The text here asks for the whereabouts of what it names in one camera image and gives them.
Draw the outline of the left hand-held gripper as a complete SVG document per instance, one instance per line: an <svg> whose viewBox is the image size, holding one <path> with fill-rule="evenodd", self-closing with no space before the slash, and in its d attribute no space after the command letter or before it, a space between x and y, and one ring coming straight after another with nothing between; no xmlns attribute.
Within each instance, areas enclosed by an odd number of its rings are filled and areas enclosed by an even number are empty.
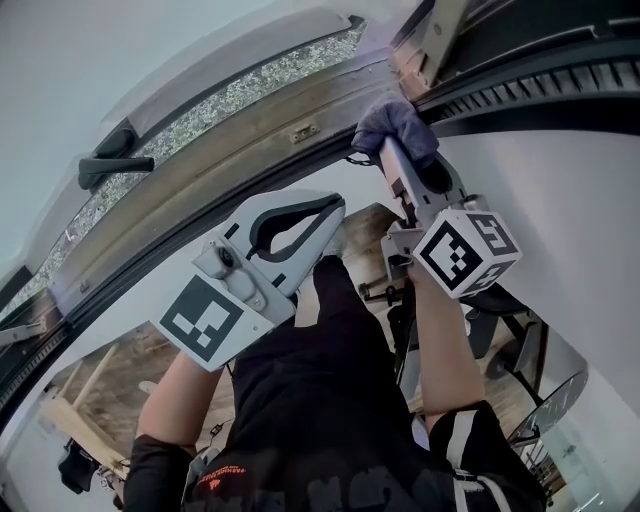
<svg viewBox="0 0 640 512"><path fill-rule="evenodd" d="M345 201L335 192L250 197L227 219L225 239L211 239L200 255L169 272L152 324L205 370L224 366L295 315L285 295L298 289L344 215ZM271 249L276 235L312 216L293 242Z"/></svg>

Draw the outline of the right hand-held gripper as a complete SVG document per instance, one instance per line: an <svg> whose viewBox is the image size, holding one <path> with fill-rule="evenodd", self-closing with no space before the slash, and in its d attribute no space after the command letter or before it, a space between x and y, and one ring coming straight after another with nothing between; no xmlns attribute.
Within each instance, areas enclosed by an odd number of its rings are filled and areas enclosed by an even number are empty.
<svg viewBox="0 0 640 512"><path fill-rule="evenodd" d="M466 193L439 152L414 162L395 138L386 137L379 160L406 213L381 239L391 280L416 263L458 299L488 289L522 257L504 220L483 197Z"/></svg>

